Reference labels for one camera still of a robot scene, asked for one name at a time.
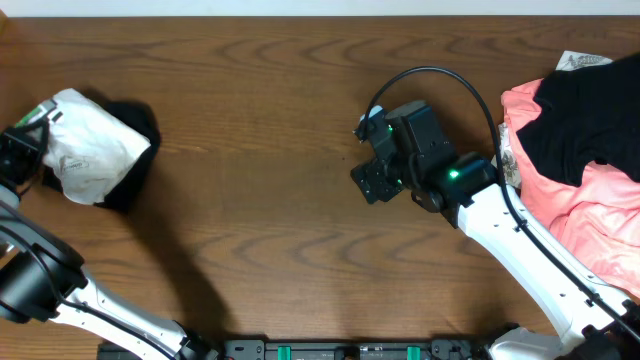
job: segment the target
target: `clothing pile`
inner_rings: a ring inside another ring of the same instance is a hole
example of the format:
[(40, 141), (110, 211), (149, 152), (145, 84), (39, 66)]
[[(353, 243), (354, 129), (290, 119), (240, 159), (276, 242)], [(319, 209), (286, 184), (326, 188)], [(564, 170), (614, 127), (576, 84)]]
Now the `clothing pile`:
[(640, 54), (565, 52), (502, 104), (501, 156), (522, 202), (599, 277), (640, 296)]

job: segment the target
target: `crumpled fabric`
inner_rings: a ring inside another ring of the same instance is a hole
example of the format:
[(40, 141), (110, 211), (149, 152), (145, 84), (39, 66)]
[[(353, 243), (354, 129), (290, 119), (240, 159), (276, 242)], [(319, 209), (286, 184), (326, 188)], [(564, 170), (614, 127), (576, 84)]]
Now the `crumpled fabric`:
[(76, 203), (104, 202), (151, 146), (145, 136), (74, 89), (63, 90), (39, 105), (44, 107), (42, 116), (30, 119), (49, 121), (49, 143), (42, 162), (60, 180), (64, 195)]
[(538, 118), (542, 80), (502, 94), (504, 121), (522, 178), (522, 202), (591, 271), (640, 297), (640, 184), (611, 165), (589, 163), (582, 186), (540, 175), (516, 132)]

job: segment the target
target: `green connector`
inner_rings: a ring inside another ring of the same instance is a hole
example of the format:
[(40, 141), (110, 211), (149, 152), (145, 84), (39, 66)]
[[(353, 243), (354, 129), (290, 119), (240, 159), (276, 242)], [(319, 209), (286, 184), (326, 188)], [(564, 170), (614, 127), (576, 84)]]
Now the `green connector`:
[(288, 346), (279, 346), (278, 360), (291, 360), (291, 348)]
[(407, 347), (407, 360), (420, 360), (420, 348), (417, 346)]

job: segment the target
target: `black cloth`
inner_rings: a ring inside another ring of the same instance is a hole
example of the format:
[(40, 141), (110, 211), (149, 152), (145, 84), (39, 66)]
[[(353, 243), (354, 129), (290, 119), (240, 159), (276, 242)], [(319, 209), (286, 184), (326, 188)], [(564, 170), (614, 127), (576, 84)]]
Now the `black cloth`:
[(554, 71), (533, 99), (542, 113), (517, 135), (541, 175), (580, 186), (585, 166), (596, 161), (640, 182), (640, 54)]
[[(162, 139), (153, 112), (147, 105), (135, 102), (113, 101), (106, 103), (103, 108), (113, 117), (147, 137), (151, 144), (140, 155), (127, 175), (104, 197), (104, 202), (95, 204), (99, 207), (126, 213), (142, 189), (142, 185), (151, 168), (151, 163), (158, 153)], [(43, 185), (62, 192), (60, 180), (49, 167), (45, 167), (42, 183)]]

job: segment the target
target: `white cloth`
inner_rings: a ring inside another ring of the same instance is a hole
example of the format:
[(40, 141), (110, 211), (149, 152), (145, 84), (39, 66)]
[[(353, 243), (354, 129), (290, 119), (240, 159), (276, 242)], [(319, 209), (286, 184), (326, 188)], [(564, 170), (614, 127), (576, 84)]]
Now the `white cloth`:
[(103, 202), (151, 144), (74, 89), (52, 100), (55, 108), (46, 114), (49, 144), (43, 163), (53, 169), (70, 200), (85, 205)]

